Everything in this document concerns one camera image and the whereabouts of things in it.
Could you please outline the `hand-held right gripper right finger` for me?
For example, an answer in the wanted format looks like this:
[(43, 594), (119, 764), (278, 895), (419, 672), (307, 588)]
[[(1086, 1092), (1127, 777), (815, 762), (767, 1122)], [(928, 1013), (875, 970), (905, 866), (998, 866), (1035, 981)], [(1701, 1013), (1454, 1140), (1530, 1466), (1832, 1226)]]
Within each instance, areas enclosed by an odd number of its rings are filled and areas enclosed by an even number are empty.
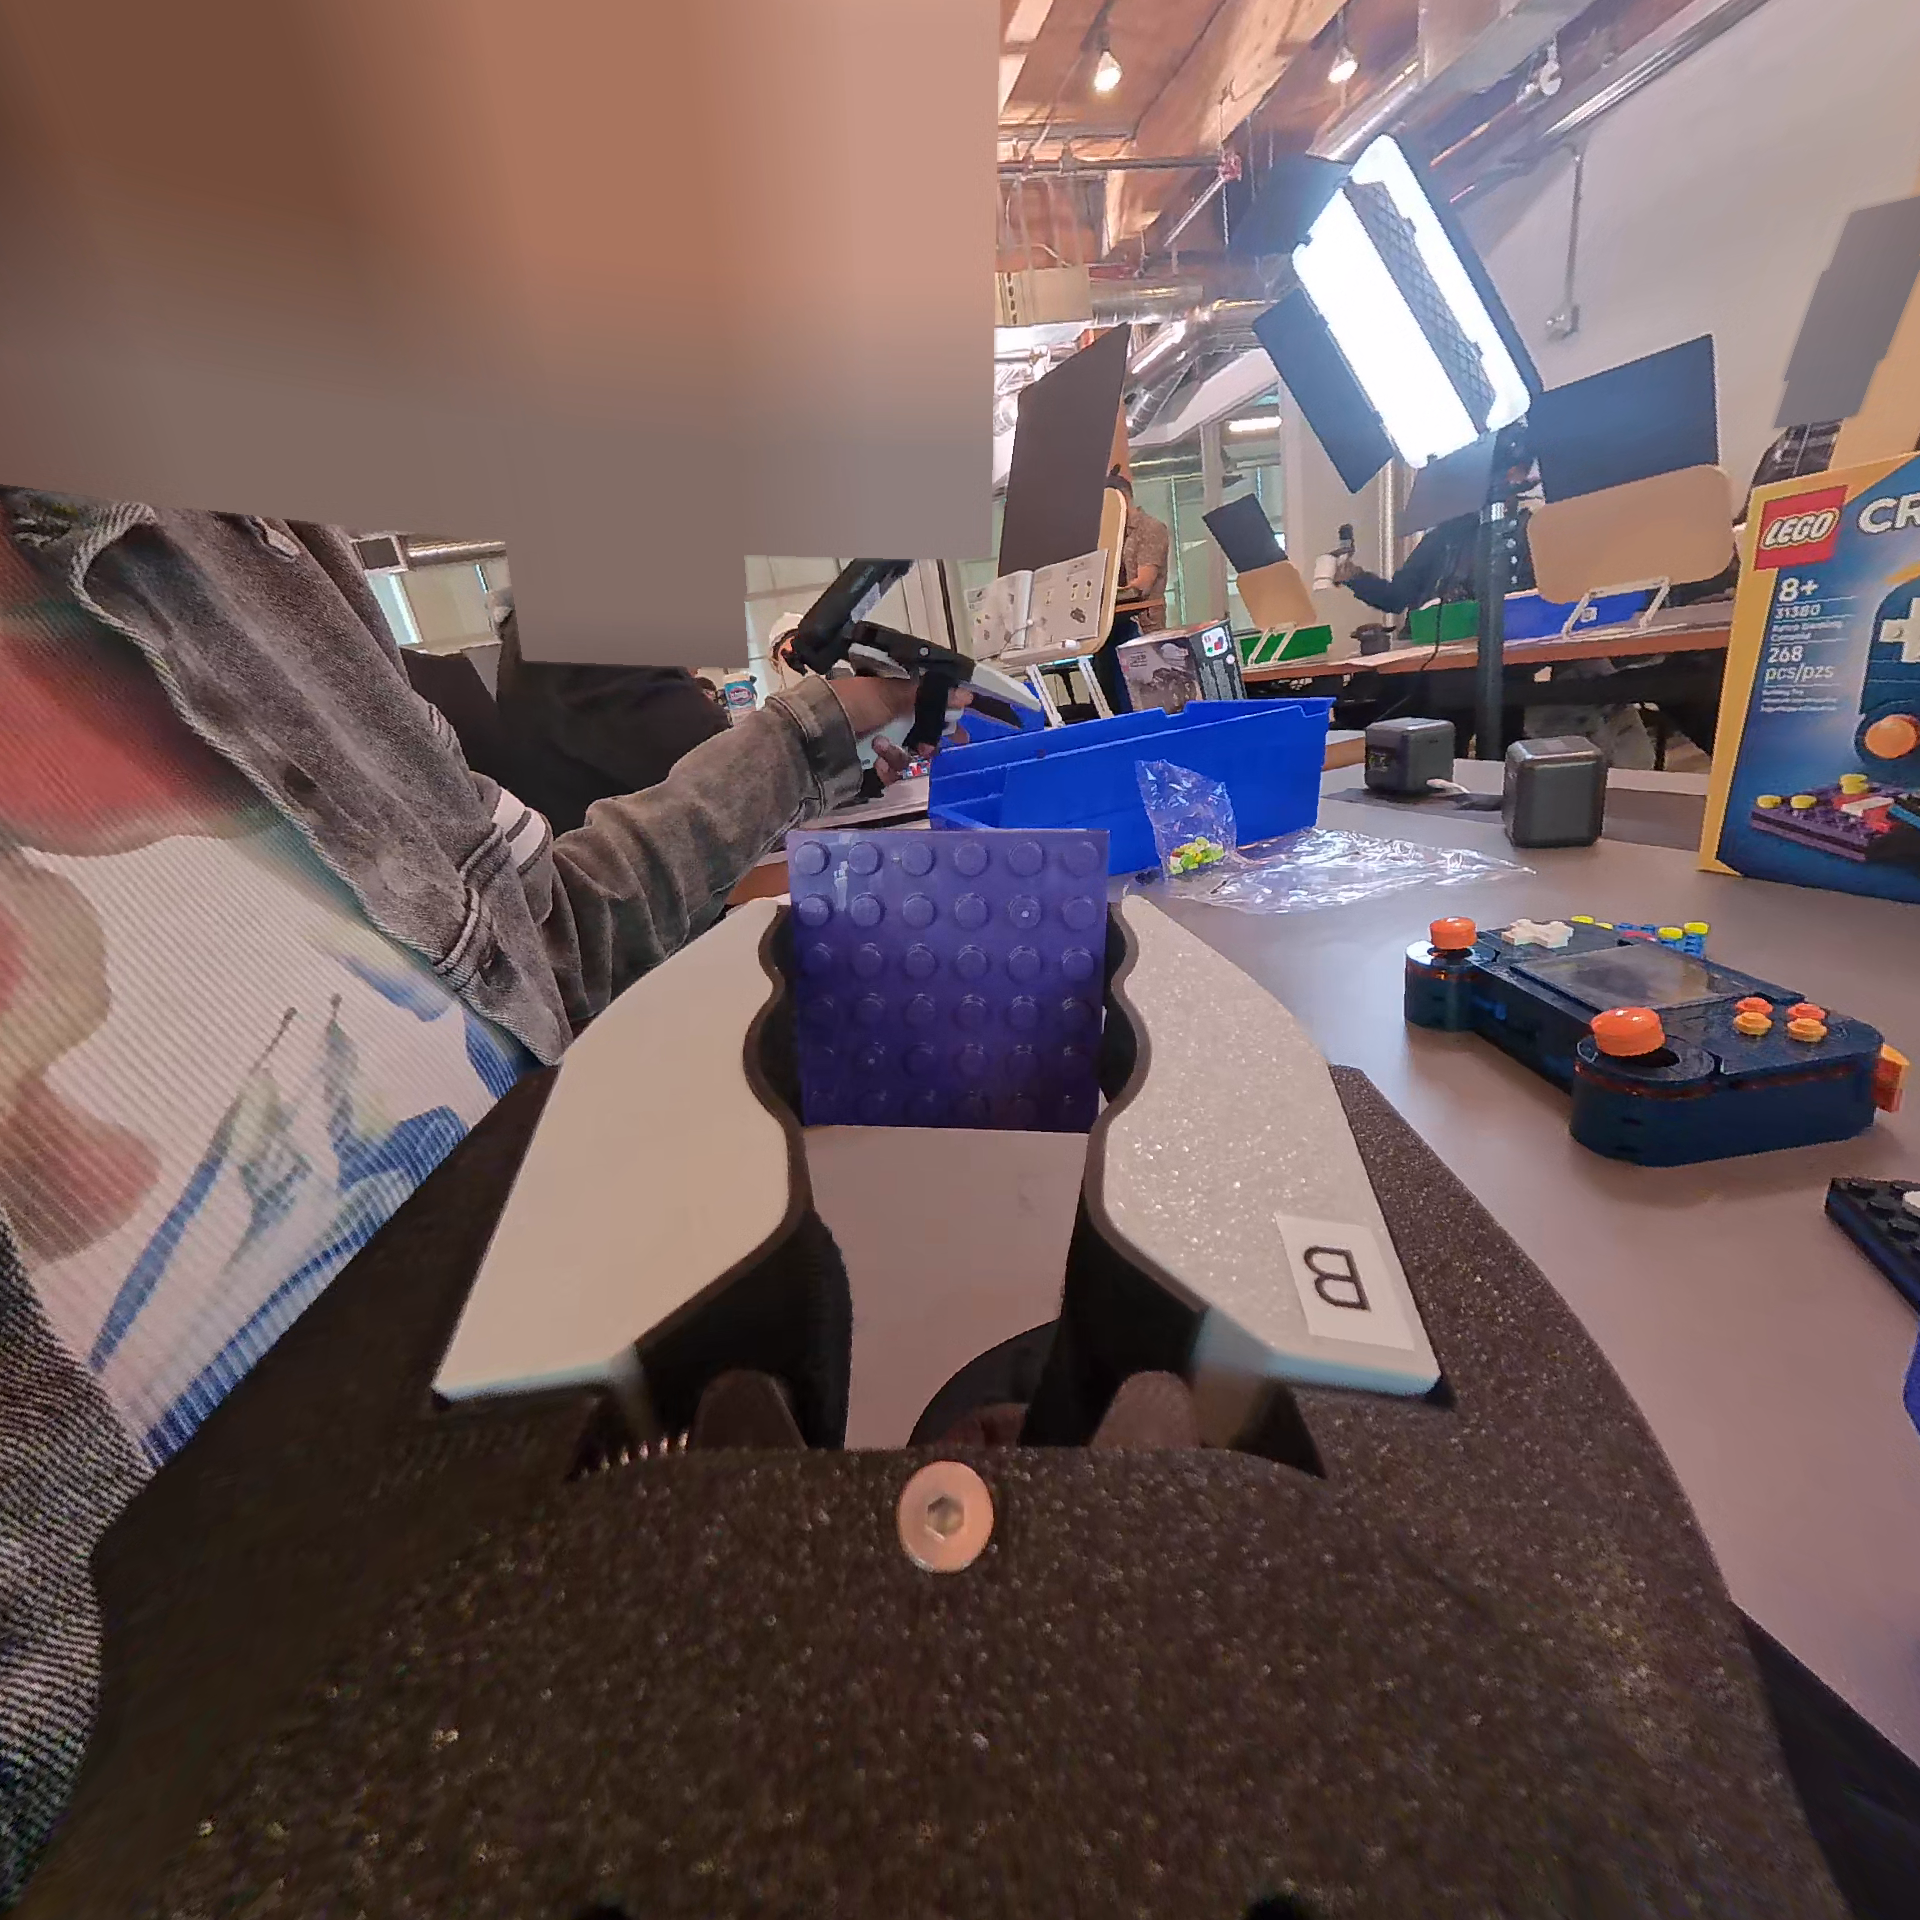
[(1443, 1367), (1326, 1058), (1156, 904), (1128, 895), (1116, 919), (1136, 1066), (1100, 1120), (1095, 1217), (1198, 1311), (1195, 1393), (1427, 1396)]

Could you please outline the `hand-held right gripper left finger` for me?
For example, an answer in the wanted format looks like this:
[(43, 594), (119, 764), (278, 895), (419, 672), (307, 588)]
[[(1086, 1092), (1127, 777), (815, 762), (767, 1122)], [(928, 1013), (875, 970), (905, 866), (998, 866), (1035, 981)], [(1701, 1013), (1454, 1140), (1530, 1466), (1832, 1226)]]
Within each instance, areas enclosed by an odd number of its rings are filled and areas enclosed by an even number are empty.
[(780, 899), (638, 978), (559, 1063), (435, 1376), (440, 1396), (611, 1387), (797, 1217), (797, 1123), (751, 1075)]

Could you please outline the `large purple brick plate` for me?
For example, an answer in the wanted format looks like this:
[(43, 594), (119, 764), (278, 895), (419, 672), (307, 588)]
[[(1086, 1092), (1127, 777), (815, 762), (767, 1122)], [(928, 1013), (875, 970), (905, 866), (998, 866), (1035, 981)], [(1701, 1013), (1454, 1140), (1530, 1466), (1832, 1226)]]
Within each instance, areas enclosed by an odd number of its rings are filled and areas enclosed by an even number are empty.
[(800, 828), (786, 893), (810, 1127), (1086, 1133), (1102, 828)]

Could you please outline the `person's left hand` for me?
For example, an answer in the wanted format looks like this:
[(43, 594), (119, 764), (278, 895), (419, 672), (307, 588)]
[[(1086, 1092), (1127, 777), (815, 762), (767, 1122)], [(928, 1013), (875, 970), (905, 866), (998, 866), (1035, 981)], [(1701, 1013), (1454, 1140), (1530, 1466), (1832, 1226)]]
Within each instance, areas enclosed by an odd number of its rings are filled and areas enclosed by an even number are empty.
[(855, 738), (873, 748), (875, 777), (883, 788), (891, 788), (909, 777), (915, 764), (935, 756), (940, 746), (959, 738), (961, 716), (973, 702), (973, 688), (959, 683), (948, 688), (942, 729), (920, 743), (905, 734), (895, 738), (891, 727), (913, 723), (918, 704), (918, 681), (901, 678), (839, 675), (829, 680)]

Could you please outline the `white printed instruction board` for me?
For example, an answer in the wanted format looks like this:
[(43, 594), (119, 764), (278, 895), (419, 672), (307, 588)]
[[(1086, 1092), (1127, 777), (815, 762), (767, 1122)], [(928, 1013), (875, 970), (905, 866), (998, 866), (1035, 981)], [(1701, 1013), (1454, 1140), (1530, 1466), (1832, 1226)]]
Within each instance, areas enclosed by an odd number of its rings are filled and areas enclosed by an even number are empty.
[(973, 588), (973, 657), (1004, 669), (1091, 657), (1111, 633), (1116, 590), (1119, 560), (1105, 546)]

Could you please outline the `long blue plastic bin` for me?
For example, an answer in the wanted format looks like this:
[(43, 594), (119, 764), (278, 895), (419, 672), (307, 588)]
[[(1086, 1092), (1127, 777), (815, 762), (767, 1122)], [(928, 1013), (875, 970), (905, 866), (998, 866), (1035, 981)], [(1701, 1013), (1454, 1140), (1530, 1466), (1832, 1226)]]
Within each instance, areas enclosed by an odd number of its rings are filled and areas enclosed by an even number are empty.
[(937, 828), (1111, 834), (1111, 872), (1159, 861), (1138, 764), (1168, 762), (1221, 783), (1242, 843), (1319, 819), (1333, 702), (1196, 700), (1054, 729), (1006, 732), (947, 748), (930, 762), (927, 814)]

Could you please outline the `grey printed toy box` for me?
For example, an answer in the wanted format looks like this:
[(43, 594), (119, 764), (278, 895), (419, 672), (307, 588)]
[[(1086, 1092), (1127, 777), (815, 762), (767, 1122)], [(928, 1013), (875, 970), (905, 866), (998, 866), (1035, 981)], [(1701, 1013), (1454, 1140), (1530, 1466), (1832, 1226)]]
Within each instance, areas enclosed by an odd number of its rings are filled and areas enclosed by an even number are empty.
[(1245, 700), (1240, 649), (1226, 619), (1124, 639), (1116, 667), (1136, 711), (1181, 713), (1193, 704)]

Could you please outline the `clear bag with green pieces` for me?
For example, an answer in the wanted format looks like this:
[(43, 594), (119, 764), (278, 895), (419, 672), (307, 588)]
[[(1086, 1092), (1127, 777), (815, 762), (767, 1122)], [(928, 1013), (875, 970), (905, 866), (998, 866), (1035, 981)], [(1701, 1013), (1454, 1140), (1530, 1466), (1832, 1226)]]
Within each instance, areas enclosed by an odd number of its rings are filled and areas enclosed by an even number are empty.
[(1136, 762), (1136, 781), (1163, 878), (1181, 891), (1217, 891), (1238, 857), (1236, 809), (1229, 790), (1168, 759)]

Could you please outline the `large black flag panel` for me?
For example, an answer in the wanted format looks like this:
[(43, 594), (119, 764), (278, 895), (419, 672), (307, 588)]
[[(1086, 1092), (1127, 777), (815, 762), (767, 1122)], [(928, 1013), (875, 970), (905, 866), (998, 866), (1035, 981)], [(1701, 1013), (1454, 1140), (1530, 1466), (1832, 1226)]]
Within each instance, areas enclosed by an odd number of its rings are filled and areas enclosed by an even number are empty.
[(998, 540), (1001, 575), (1098, 549), (1130, 348), (1130, 325), (1106, 327), (1022, 387)]

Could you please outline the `blue brick game console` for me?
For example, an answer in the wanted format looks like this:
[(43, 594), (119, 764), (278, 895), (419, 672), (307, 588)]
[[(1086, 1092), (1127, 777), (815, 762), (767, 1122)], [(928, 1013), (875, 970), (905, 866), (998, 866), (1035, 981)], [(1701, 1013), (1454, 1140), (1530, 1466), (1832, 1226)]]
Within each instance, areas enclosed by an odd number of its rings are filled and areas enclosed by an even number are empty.
[(1600, 1157), (1680, 1167), (1866, 1133), (1908, 1055), (1789, 985), (1719, 963), (1704, 923), (1469, 917), (1405, 951), (1405, 1020), (1474, 1035), (1570, 1097)]

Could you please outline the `person's printed white shirt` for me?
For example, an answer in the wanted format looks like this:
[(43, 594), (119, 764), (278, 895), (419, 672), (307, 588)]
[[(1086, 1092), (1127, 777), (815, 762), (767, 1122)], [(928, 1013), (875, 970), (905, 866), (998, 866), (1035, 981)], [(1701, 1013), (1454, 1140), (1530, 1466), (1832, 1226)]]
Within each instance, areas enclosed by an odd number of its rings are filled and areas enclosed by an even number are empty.
[(153, 1463), (533, 1066), (5, 546), (5, 1215)]

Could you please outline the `studio light panel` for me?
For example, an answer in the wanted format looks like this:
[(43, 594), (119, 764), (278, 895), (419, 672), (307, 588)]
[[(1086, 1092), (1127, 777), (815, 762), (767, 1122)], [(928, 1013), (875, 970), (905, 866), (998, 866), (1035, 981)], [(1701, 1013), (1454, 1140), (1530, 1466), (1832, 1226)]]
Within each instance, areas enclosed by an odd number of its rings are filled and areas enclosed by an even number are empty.
[(1242, 240), (1290, 278), (1255, 329), (1351, 494), (1383, 467), (1515, 452), (1549, 501), (1719, 467), (1716, 345), (1696, 336), (1546, 387), (1478, 252), (1392, 136), (1284, 156)]

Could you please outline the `black plate with coloured studs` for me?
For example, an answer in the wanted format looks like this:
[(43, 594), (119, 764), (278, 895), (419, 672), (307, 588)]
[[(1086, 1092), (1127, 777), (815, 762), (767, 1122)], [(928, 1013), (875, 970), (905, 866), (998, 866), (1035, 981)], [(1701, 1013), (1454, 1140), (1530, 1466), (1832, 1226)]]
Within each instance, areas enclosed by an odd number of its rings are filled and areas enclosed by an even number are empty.
[(1827, 1192), (1827, 1215), (1919, 1309), (1919, 1180), (1838, 1176)]

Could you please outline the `cardboard panel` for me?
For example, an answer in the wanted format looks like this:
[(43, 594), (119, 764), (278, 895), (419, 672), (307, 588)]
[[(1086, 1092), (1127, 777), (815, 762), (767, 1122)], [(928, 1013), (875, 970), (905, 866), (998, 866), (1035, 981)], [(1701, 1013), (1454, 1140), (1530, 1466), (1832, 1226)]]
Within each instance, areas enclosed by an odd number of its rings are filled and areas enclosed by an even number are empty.
[(1541, 504), (1527, 530), (1541, 596), (1589, 596), (1716, 579), (1735, 563), (1735, 489), (1719, 465), (1671, 470)]

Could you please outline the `blue and yellow toy box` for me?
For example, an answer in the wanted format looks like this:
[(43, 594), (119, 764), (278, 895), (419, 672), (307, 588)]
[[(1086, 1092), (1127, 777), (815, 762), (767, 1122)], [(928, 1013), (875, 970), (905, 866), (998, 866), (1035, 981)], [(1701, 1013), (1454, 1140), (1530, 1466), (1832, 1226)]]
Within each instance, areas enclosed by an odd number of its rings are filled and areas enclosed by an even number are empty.
[(1919, 902), (1919, 455), (1754, 492), (1696, 849)]

